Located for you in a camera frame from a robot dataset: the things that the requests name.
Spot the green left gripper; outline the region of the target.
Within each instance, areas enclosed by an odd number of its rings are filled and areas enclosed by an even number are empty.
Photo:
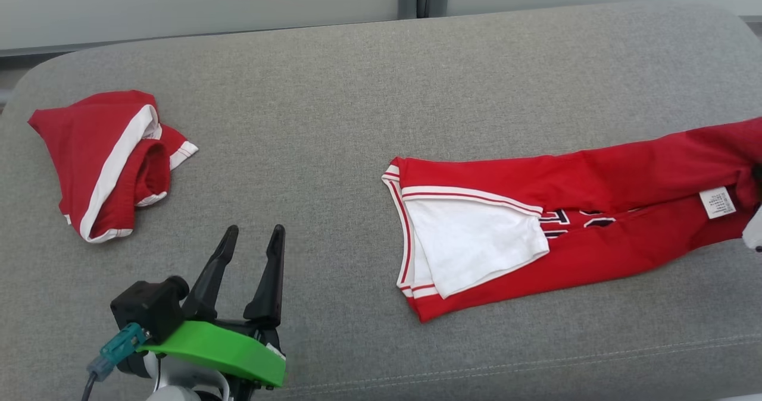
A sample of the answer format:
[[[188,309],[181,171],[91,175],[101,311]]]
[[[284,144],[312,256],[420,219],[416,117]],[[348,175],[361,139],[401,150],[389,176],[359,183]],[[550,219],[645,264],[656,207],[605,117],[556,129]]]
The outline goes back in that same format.
[[[199,274],[182,305],[186,320],[161,344],[143,344],[141,352],[166,355],[192,365],[220,371],[265,387],[283,387],[286,358],[272,344],[226,330],[210,322],[217,319],[217,296],[227,265],[236,249],[239,227],[231,225]],[[244,319],[265,328],[281,323],[286,231],[277,224],[265,252],[267,263]]]

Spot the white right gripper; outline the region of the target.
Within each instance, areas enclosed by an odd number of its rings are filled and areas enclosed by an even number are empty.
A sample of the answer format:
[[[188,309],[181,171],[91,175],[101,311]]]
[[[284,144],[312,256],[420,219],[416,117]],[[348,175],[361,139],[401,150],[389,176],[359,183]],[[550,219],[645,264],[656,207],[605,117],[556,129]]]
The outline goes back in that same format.
[[[761,252],[762,246],[762,207],[759,206],[743,230],[743,242],[754,252]]]

